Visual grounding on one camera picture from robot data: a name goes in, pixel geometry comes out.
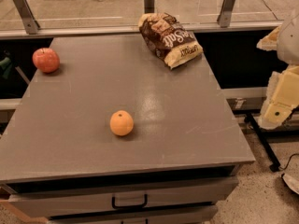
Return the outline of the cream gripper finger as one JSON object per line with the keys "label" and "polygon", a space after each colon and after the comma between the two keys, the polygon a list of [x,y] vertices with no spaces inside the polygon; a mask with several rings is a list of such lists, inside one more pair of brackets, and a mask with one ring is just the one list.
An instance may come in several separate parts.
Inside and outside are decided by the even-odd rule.
{"label": "cream gripper finger", "polygon": [[258,124],[266,130],[276,129],[298,106],[299,66],[289,65],[282,73],[273,72],[269,78]]}
{"label": "cream gripper finger", "polygon": [[260,39],[256,47],[258,49],[262,49],[266,51],[276,50],[277,43],[278,43],[278,33],[280,31],[280,28],[281,26],[278,26],[273,31],[271,31],[268,35],[266,35],[264,38]]}

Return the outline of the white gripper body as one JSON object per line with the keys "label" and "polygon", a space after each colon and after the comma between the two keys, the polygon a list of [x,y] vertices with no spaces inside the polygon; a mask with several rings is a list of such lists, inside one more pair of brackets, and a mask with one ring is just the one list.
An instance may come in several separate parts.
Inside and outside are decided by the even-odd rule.
{"label": "white gripper body", "polygon": [[278,58],[291,65],[299,64],[299,13],[293,12],[278,33]]}

